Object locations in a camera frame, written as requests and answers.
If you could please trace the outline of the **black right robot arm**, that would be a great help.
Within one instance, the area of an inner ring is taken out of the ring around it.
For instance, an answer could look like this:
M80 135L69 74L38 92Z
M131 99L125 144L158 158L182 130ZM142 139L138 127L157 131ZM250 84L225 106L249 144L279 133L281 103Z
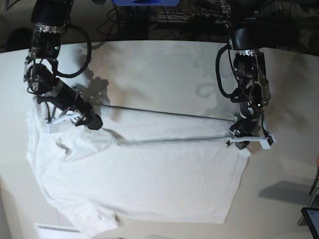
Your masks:
M79 90L65 84L62 78L72 79L82 74L92 57L92 44L89 35L82 28L68 24L67 20L73 6L71 0L38 0L31 15L35 25L28 56L25 59L23 80L27 91L36 96L38 104L53 104L62 111L58 118L48 112L48 123L71 120L75 126L86 126L99 130L103 126L101 117L93 106L85 101ZM57 57L61 48L60 28L73 29L86 40L87 55L83 66L75 73L64 74L58 71Z

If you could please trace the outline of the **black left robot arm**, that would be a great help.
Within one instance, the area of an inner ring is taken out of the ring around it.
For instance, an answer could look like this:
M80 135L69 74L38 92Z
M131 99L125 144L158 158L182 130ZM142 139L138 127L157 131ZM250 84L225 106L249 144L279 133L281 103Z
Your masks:
M236 0L222 0L220 5L228 43L216 56L217 83L221 94L239 105L226 146L233 144L238 149L245 149L251 142L258 142L263 149L269 149L276 140L268 131L264 117L264 107L269 104L271 94L265 56L260 50L263 42L257 8ZM236 52L229 62L237 87L228 94L221 83L220 60L224 52L231 51Z

